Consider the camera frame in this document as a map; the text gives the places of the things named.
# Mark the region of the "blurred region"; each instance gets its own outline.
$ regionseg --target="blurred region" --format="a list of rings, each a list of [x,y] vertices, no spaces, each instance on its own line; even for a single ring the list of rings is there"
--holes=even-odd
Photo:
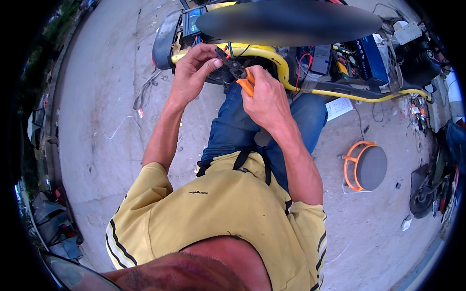
[[[220,39],[264,46],[316,46],[376,32],[381,19],[347,5],[277,0],[241,3],[201,15],[196,26]]]

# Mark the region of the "red wire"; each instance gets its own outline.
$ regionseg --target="red wire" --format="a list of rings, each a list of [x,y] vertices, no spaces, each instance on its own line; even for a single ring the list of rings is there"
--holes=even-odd
[[[296,88],[298,88],[298,81],[299,81],[299,73],[301,72],[301,61],[302,59],[304,58],[304,56],[308,55],[309,56],[309,64],[308,64],[308,72],[309,72],[309,67],[311,66],[311,63],[312,63],[312,56],[311,54],[308,54],[308,53],[305,53],[301,56],[301,58],[299,59],[299,64],[298,64],[298,77],[296,78]]]

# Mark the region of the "fingernail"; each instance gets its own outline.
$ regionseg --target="fingernail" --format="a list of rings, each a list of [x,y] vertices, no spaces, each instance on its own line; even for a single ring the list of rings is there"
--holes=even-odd
[[[222,61],[219,60],[219,59],[216,59],[213,61],[213,65],[217,68],[221,67],[222,66]]]

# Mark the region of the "concrete ground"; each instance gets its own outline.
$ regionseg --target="concrete ground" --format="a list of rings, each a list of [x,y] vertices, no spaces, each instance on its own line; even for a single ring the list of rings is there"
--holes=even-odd
[[[348,2],[369,11],[375,5],[369,0]],[[62,178],[84,236],[82,262],[97,271],[114,269],[105,249],[105,227],[141,169],[144,148],[168,97],[171,72],[156,79],[158,85],[144,100],[142,119],[132,104],[154,70],[156,29],[179,8],[176,0],[102,0],[67,52],[59,85]],[[393,12],[378,6],[376,14]],[[206,83],[199,98],[187,106],[180,150],[169,172],[174,188],[195,178],[196,161],[224,98],[221,86]],[[440,225],[440,218],[426,217],[413,220],[405,232],[400,229],[409,213],[411,172],[421,159],[428,161],[430,141],[421,137],[423,149],[417,152],[418,137],[399,110],[392,114],[392,101],[383,102],[381,123],[372,117],[372,104],[356,107],[363,129],[370,125],[364,138],[387,154],[387,175],[371,193],[344,194],[343,162],[336,156],[361,139],[359,117],[353,110],[327,123],[312,154],[323,179],[328,214],[323,290],[390,289],[415,266]],[[380,104],[374,112],[380,120]],[[397,182],[401,189],[395,188]]]

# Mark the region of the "man's arm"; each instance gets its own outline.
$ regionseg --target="man's arm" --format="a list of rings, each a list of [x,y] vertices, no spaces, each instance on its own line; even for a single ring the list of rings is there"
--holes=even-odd
[[[322,179],[291,115],[283,85],[261,66],[249,69],[255,78],[254,96],[241,91],[244,110],[280,146],[291,199],[309,205],[323,204]]]
[[[199,95],[207,75],[222,66],[214,52],[216,47],[198,44],[178,61],[170,96],[144,151],[143,167],[157,162],[168,172],[175,156],[179,123],[185,107]]]

